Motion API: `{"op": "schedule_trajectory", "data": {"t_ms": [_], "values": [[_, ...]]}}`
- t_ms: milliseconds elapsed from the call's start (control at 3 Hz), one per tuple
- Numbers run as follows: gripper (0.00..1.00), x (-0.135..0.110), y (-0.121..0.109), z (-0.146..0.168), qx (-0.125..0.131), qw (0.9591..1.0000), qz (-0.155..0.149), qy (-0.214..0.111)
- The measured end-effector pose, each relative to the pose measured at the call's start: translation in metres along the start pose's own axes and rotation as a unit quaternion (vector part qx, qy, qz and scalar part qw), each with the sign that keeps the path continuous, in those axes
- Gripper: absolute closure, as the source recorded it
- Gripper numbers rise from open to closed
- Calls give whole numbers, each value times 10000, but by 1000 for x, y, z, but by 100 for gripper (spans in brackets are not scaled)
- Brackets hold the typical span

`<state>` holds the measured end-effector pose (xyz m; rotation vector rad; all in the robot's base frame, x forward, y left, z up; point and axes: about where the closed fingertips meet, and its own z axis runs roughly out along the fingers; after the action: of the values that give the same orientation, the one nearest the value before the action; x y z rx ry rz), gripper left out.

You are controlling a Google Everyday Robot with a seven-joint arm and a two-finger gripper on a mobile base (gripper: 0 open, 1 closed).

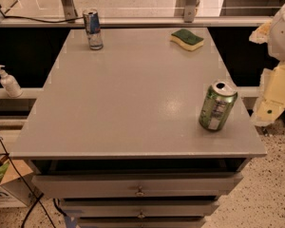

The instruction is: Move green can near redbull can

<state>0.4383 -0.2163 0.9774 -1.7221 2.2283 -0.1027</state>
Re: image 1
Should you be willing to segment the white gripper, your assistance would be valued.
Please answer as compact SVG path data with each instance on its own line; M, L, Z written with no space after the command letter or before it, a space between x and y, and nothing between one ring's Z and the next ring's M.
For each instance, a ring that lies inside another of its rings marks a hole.
M285 4L272 22L262 24L251 33L249 41L256 44L268 42L269 55L281 61L274 69L263 69L251 117L254 125L267 126L285 110Z

